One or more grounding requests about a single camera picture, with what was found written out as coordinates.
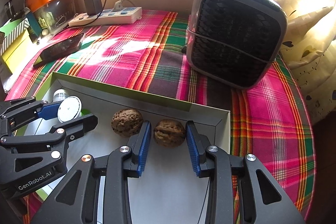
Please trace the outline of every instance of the space heater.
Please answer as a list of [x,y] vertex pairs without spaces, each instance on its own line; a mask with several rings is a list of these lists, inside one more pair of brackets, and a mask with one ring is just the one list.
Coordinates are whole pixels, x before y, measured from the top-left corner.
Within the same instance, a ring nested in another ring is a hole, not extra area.
[[286,29],[273,0],[194,0],[187,60],[206,76],[248,89],[275,61]]

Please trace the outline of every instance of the walnut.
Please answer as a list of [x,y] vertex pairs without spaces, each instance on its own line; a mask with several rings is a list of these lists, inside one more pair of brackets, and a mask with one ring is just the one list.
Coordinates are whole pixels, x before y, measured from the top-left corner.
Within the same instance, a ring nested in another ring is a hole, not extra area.
[[141,113],[133,108],[127,108],[113,115],[111,127],[115,133],[123,137],[138,134],[143,123]]
[[177,147],[184,142],[185,130],[179,121],[164,119],[154,128],[154,141],[165,147]]

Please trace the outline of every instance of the tablecloth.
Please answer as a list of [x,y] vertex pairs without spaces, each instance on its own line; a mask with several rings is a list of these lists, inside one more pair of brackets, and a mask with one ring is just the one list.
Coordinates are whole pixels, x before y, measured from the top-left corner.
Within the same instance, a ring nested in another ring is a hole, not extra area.
[[[35,56],[7,99],[32,96],[52,71],[141,90],[197,104],[231,110],[231,154],[255,154],[268,168],[304,218],[315,181],[315,151],[311,124],[299,88],[277,58],[251,90],[231,89],[190,68],[181,49],[188,17],[144,10],[134,24],[66,29],[56,43],[85,32],[80,51],[34,69]],[[235,219],[239,222],[234,179]],[[40,202],[25,198],[29,223]]]

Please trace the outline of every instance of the white power cord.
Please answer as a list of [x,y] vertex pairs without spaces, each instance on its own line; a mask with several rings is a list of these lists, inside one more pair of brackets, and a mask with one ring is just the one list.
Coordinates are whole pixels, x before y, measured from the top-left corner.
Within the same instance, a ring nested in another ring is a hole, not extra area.
[[[114,4],[114,7],[113,7],[113,12],[118,12],[118,11],[121,11],[124,7],[122,5],[122,3],[124,2],[125,0],[118,0],[115,4]],[[135,7],[134,3],[131,1],[131,0],[127,0],[129,3],[131,3],[133,5],[133,7]]]

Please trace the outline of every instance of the table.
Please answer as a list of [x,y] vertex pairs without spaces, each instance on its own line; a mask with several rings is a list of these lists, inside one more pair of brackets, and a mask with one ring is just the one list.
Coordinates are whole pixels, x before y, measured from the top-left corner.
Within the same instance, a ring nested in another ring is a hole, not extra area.
[[[188,18],[177,13],[144,10],[129,25],[66,29],[56,43],[86,32],[80,51],[33,69],[23,70],[8,99],[32,96],[52,71],[141,90],[197,104],[231,110],[231,154],[255,154],[306,219],[314,192],[316,161],[310,120],[299,88],[279,56],[260,83],[236,90],[190,68],[181,49]],[[234,181],[235,218],[239,222]],[[40,205],[25,198],[29,223]]]

